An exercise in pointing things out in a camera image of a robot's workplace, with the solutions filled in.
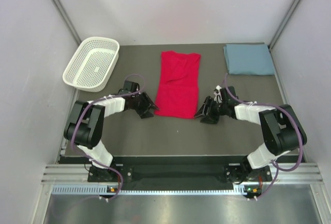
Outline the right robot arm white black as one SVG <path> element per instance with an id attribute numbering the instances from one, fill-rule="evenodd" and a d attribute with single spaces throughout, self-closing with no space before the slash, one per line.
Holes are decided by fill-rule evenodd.
<path id="1" fill-rule="evenodd" d="M 261 168 L 306 145 L 307 135 L 290 105 L 272 106 L 242 101 L 237 98 L 233 86 L 217 86 L 214 95 L 206 97 L 194 115 L 201 118 L 201 123 L 217 124 L 221 116 L 228 116 L 257 124 L 262 129 L 263 144 L 240 163 L 245 179 L 254 180 L 260 175 Z"/>

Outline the red t shirt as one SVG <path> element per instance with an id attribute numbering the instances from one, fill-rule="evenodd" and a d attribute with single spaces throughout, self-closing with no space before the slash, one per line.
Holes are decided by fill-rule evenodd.
<path id="1" fill-rule="evenodd" d="M 193 119 L 199 102 L 199 67 L 197 53 L 161 53 L 161 74 L 154 114 L 165 117 Z"/>

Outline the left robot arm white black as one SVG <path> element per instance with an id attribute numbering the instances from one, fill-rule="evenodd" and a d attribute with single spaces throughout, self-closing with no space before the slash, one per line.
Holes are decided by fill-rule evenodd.
<path id="1" fill-rule="evenodd" d="M 126 80 L 116 95 L 107 95 L 94 101 L 77 100 L 70 112 L 64 129 L 64 138 L 77 146 L 89 158 L 106 181 L 117 176 L 117 168 L 111 165 L 111 155 L 101 137 L 106 117 L 127 110 L 134 110 L 141 119 L 154 115 L 159 110 L 149 95 L 140 89 L 137 82 Z"/>

